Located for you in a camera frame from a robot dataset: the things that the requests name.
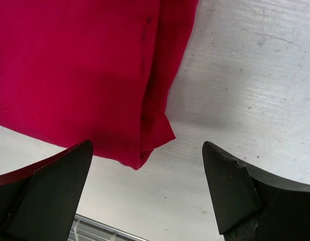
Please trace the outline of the red t shirt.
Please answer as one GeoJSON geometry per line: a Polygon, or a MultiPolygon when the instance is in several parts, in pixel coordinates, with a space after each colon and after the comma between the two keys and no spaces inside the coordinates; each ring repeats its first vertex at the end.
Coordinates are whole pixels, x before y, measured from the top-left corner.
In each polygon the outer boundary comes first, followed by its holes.
{"type": "Polygon", "coordinates": [[[175,138],[165,115],[197,1],[0,1],[0,126],[141,168],[175,138]]]}

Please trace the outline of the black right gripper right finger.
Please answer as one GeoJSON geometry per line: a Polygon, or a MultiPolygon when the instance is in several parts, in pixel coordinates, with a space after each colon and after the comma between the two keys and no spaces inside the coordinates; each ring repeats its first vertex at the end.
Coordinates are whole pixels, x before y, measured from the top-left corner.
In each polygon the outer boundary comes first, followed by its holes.
{"type": "Polygon", "coordinates": [[[219,233],[225,240],[310,240],[310,185],[202,147],[219,233]]]}

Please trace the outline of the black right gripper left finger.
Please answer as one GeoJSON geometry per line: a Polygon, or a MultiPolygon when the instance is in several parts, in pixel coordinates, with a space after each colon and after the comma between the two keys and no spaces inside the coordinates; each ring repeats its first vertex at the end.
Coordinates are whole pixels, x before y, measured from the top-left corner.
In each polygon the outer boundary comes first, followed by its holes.
{"type": "Polygon", "coordinates": [[[87,140],[0,175],[0,240],[67,240],[92,157],[87,140]]]}

